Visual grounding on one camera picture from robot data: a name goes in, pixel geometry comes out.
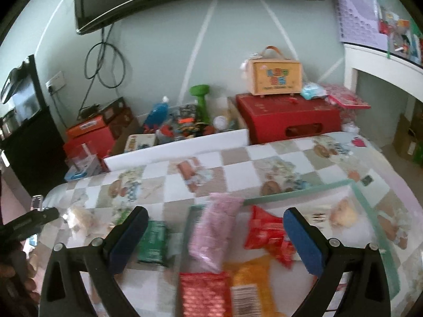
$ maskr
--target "green dumbbell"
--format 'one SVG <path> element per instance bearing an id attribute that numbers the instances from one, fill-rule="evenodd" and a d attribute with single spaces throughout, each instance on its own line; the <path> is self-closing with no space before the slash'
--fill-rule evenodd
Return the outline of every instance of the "green dumbbell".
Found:
<path id="1" fill-rule="evenodd" d="M 207 105 L 205 96 L 210 91 L 208 84 L 199 84 L 198 86 L 192 86 L 190 88 L 190 94 L 197 98 L 197 108 L 199 120 L 202 123 L 210 124 L 210 117 L 207 113 Z"/>

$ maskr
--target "box handle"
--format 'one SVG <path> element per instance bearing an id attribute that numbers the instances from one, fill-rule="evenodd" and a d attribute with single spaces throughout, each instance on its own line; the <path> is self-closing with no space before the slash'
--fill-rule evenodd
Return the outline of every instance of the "box handle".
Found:
<path id="1" fill-rule="evenodd" d="M 322 123 L 289 126 L 285 129 L 287 138 L 315 136 L 323 131 Z"/>
<path id="2" fill-rule="evenodd" d="M 284 54 L 282 53 L 282 51 L 281 50 L 279 50 L 276 46 L 272 46 L 272 45 L 269 45 L 269 46 L 266 46 L 266 48 L 260 53 L 260 56 L 264 56 L 264 54 L 265 54 L 265 52 L 266 52 L 266 50 L 273 50 L 274 52 L 276 52 L 280 57 L 282 57 L 283 59 L 287 59 L 285 56 L 284 56 Z"/>

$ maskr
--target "red patterned package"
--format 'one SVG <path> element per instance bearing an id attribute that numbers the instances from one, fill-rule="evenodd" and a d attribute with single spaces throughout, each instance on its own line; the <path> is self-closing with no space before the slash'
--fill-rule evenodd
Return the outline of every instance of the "red patterned package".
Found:
<path id="1" fill-rule="evenodd" d="M 232 317 L 228 273 L 180 273 L 184 317 Z"/>
<path id="2" fill-rule="evenodd" d="M 282 218 L 253 205 L 249 227 L 244 249 L 264 248 L 285 267 L 291 267 L 296 250 L 283 228 Z"/>

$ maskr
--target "screw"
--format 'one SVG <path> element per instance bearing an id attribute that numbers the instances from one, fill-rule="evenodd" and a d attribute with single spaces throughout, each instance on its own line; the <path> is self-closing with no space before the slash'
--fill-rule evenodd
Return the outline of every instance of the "screw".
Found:
<path id="1" fill-rule="evenodd" d="M 97 238 L 94 238 L 92 241 L 91 241 L 91 245 L 93 245 L 94 247 L 98 247 L 99 245 L 101 245 L 103 243 L 103 239 L 101 238 L 101 237 L 97 237 Z"/>
<path id="2" fill-rule="evenodd" d="M 336 238 L 331 238 L 331 239 L 329 240 L 329 244 L 330 244 L 332 247 L 339 247 L 339 246 L 341 245 L 341 242 L 339 242 L 339 240 L 338 240 L 338 239 L 336 239 Z"/>
<path id="3" fill-rule="evenodd" d="M 63 248 L 63 243 L 57 243 L 57 244 L 54 246 L 53 250 L 54 250 L 54 251 L 59 251 L 59 250 L 62 250 L 62 248 Z"/>
<path id="4" fill-rule="evenodd" d="M 376 250 L 379 249 L 379 247 L 377 246 L 377 244 L 374 244 L 374 243 L 369 243 L 369 248 L 371 250 L 374 250 L 374 251 L 376 251 Z"/>

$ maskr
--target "wall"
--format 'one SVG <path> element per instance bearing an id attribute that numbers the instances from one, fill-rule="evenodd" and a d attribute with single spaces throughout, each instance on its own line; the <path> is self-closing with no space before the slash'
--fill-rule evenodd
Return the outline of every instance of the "wall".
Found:
<path id="1" fill-rule="evenodd" d="M 357 124 L 367 138 L 377 146 L 391 144 L 399 115 L 405 112 L 408 93 L 388 82 L 359 73 L 357 92 L 372 108 L 357 111 Z"/>
<path id="2" fill-rule="evenodd" d="M 409 17 L 397 0 L 381 1 L 401 17 Z M 187 90 L 195 84 L 210 84 L 211 97 L 244 92 L 240 64 L 270 44 L 299 59 L 306 79 L 343 82 L 343 47 L 338 42 L 331 0 L 178 1 L 117 22 L 110 40 L 126 58 L 127 75 L 118 93 L 136 115 L 147 113 L 164 95 L 171 105 L 191 101 Z M 83 75 L 85 55 L 98 41 L 98 31 L 83 36 L 75 33 L 73 0 L 31 0 L 0 47 L 0 82 L 12 67 L 35 53 L 43 88 L 58 71 L 64 72 L 67 85 L 58 93 L 59 108 L 65 121 L 72 124 L 89 85 Z M 107 58 L 102 77 L 112 84 L 110 53 Z M 95 56 L 89 61 L 91 70 L 94 60 Z M 121 73 L 122 66 L 116 61 L 115 77 Z M 369 90 L 368 95 L 374 87 L 383 90 L 387 85 L 381 80 L 373 81 L 372 87 L 360 83 L 365 86 L 359 91 Z M 44 94 L 51 105 L 51 98 Z M 115 97 L 115 91 L 96 81 L 87 105 Z M 401 94 L 396 98 L 407 100 Z M 386 107 L 380 100 L 375 102 L 380 109 Z M 63 131 L 53 108 L 52 114 Z"/>
<path id="3" fill-rule="evenodd" d="M 13 194 L 12 190 L 9 188 L 7 183 L 3 178 L 1 178 L 1 214 L 3 218 L 3 224 L 6 224 L 19 216 L 22 216 L 27 211 L 25 211 L 24 207 L 21 203 L 16 199 L 15 195 Z"/>

